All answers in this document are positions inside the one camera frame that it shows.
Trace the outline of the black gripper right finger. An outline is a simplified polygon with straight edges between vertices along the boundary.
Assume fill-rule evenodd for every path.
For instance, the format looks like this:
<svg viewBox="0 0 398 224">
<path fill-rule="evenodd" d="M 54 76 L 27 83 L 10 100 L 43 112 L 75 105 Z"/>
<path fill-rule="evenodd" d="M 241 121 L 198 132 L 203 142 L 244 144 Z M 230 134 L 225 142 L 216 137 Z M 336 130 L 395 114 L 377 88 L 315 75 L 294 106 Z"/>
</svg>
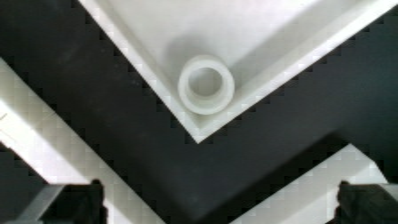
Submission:
<svg viewBox="0 0 398 224">
<path fill-rule="evenodd" d="M 398 224 L 398 184 L 342 182 L 335 224 Z"/>
</svg>

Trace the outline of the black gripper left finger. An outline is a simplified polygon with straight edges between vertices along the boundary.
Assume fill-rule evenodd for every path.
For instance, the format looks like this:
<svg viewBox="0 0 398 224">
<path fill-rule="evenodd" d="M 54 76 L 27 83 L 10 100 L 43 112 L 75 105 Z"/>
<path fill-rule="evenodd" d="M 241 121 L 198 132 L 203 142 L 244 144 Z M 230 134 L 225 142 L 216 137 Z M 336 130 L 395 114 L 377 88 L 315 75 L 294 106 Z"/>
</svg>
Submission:
<svg viewBox="0 0 398 224">
<path fill-rule="evenodd" d="M 49 185 L 15 224 L 107 224 L 107 217 L 105 187 L 95 179 L 89 184 Z"/>
</svg>

